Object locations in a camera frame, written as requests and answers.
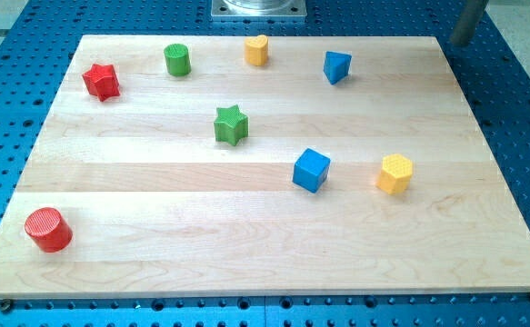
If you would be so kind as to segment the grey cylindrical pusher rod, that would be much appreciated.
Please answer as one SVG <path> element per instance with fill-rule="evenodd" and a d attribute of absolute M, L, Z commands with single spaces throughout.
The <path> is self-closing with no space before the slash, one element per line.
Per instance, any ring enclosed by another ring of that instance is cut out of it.
<path fill-rule="evenodd" d="M 449 42 L 454 46 L 468 46 L 475 36 L 475 30 L 481 21 L 489 0 L 465 0 L 465 4 Z"/>

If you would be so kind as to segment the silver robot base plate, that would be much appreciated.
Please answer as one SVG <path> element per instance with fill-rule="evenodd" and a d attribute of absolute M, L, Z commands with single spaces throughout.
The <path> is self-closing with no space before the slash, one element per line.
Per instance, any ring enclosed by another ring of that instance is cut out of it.
<path fill-rule="evenodd" d="M 280 19 L 304 21 L 306 0 L 212 0 L 211 17 L 216 21 Z"/>

